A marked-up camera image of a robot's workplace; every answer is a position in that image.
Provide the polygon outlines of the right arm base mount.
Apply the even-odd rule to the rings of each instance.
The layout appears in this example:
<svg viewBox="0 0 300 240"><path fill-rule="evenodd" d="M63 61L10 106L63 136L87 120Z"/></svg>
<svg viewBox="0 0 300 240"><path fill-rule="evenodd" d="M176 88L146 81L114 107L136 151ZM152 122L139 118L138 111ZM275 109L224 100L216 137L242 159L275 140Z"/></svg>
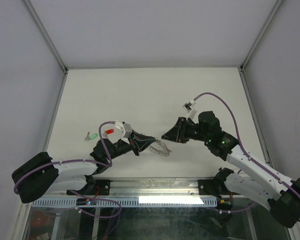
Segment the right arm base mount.
<svg viewBox="0 0 300 240"><path fill-rule="evenodd" d="M198 183L198 194L203 195L212 195L217 198L221 198L222 185L215 181L214 179L199 179Z"/></svg>

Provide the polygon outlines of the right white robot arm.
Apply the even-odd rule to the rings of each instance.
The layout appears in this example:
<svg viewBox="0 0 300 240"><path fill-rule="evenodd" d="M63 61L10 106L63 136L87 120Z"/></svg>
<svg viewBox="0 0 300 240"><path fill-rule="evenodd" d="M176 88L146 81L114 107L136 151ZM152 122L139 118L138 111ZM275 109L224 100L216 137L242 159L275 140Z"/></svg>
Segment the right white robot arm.
<svg viewBox="0 0 300 240"><path fill-rule="evenodd" d="M240 141L222 130L212 111L198 116L198 123L179 117L175 125L161 137L174 143L189 140L204 142L216 157L239 168L249 176L244 179L231 169L223 168L214 176L216 192L243 195L267 209L282 226L291 229L300 222L300 178L293 180L244 150Z"/></svg>

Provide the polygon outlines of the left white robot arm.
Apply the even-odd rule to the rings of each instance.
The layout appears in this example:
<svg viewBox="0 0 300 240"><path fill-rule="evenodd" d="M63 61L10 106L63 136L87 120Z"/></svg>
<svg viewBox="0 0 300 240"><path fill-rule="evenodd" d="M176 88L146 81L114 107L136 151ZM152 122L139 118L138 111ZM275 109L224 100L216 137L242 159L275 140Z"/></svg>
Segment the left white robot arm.
<svg viewBox="0 0 300 240"><path fill-rule="evenodd" d="M93 176L109 168L108 157L114 159L128 152L139 156L156 142L153 136L132 131L127 141L119 139L113 143L108 138L110 133L111 130L103 133L90 153L91 159L57 160L46 151L38 153L12 173L14 193L24 204L48 193L76 191L81 195L92 195L96 186Z"/></svg>

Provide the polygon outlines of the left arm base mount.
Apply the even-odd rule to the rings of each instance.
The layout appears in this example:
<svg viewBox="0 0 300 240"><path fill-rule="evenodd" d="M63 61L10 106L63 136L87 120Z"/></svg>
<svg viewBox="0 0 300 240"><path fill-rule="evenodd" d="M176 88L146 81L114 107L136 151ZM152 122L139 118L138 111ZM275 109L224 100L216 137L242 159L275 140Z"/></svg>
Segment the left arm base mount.
<svg viewBox="0 0 300 240"><path fill-rule="evenodd" d="M108 196L110 194L111 182L110 179L86 176L84 187L80 190L75 190L75 192L83 196L95 196L96 194L97 196Z"/></svg>

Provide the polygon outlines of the metal disc with keyrings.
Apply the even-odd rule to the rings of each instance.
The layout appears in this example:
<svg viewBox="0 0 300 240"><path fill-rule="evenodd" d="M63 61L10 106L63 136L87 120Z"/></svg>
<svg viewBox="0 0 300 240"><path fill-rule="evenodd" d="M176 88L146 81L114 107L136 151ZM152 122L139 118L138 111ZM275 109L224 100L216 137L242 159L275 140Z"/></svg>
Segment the metal disc with keyrings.
<svg viewBox="0 0 300 240"><path fill-rule="evenodd" d="M152 144L150 144L150 146L148 148L152 153L155 153L155 154L163 156L163 157L168 157L170 155L170 153L172 152L167 147L167 145L164 142L162 142L161 140L159 140L157 137L155 138L155 141Z"/></svg>

